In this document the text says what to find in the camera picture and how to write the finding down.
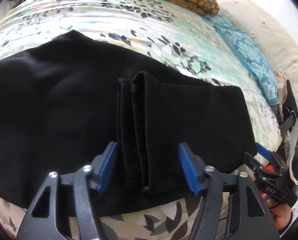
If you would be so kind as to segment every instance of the bed sheet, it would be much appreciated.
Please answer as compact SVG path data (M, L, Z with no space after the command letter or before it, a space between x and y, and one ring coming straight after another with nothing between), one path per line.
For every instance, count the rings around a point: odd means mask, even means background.
M185 75L214 85L240 87L246 100L255 141L269 150L277 150L280 145L281 136L276 117L255 80L211 25L198 14L168 1L27 0L11 10L0 22L0 59L39 46L73 29L92 39L152 57ZM257 159L262 163L265 161L259 155ZM169 223L167 217L173 217L170 219L174 221L178 202L182 206L181 213L185 215L171 230L166 228L166 223ZM102 218L102 222L119 239L178 240L189 235L193 213L186 215L185 199L157 208L163 210L158 212L159 215L153 215L150 210L148 213L122 215L122 218ZM13 236L24 214L24 209L0 198L0 222ZM156 216L156 219L149 216L153 225L144 214ZM128 233L119 231L123 224L112 229L116 224L110 219L125 222L123 228L128 228ZM150 231L152 228L148 227L149 224L157 228L156 231Z

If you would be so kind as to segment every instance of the human hand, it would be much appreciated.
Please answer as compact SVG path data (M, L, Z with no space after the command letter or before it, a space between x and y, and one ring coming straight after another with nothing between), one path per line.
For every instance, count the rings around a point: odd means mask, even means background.
M263 199L267 197L266 194L262 194ZM272 208L278 203L269 198L266 200L266 205L269 208ZM288 206L287 204L281 204L276 208L270 209L270 212L275 220L275 224L278 230L282 230L285 226L287 226L288 222L290 221L292 208Z

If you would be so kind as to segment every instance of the folded black cloth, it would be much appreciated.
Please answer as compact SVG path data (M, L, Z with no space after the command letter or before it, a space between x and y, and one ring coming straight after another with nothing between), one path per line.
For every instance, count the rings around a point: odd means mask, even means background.
M180 142L187 142L206 164L227 173L242 164L243 152L256 153L238 87L170 84L146 72L138 72L131 87L129 80L119 79L118 87L120 120L128 127L128 136L118 140L126 149L126 177L141 177L144 193L161 194L186 185L178 160Z
M139 71L153 78L147 81L140 74L131 87L122 86L117 97L117 80L133 79ZM137 107L142 113L134 115ZM131 112L134 123L129 124ZM140 123L145 140L141 130L132 129ZM92 196L100 216L143 210L188 195L174 150L176 140L187 141L196 154L206 157L206 163L223 171L241 164L242 151L256 153L238 88L216 88L150 57L76 31L0 60L1 198L28 208L49 172L76 172L101 154L109 141L129 138L134 138L133 145L119 143L108 191ZM207 140L222 145L207 144ZM129 152L133 147L135 154ZM161 171L166 163L170 167ZM132 191L126 191L126 179Z

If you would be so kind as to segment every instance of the white cable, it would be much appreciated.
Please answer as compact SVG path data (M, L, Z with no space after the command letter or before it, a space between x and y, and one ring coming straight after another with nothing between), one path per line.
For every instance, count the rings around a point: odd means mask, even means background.
M294 173L293 173L293 169L292 169L292 166L291 166L292 161L293 161L293 159L290 160L289 175L290 175L291 180L298 186L298 180L295 178Z

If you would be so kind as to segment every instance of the metal screw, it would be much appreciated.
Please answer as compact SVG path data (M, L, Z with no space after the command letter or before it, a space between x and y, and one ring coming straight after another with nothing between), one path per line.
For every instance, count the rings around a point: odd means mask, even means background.
M56 171L50 172L49 173L49 178L55 178L58 176L58 173Z
M243 177L243 178L248 178L248 173L247 172L245 172L245 171L241 171L241 172L239 172L239 176L240 177Z
M83 171L84 172L88 172L88 171L91 171L91 170L92 170L92 166L91 165L83 166Z
M213 172L213 171L215 171L215 167L214 166L207 165L205 167L205 171Z

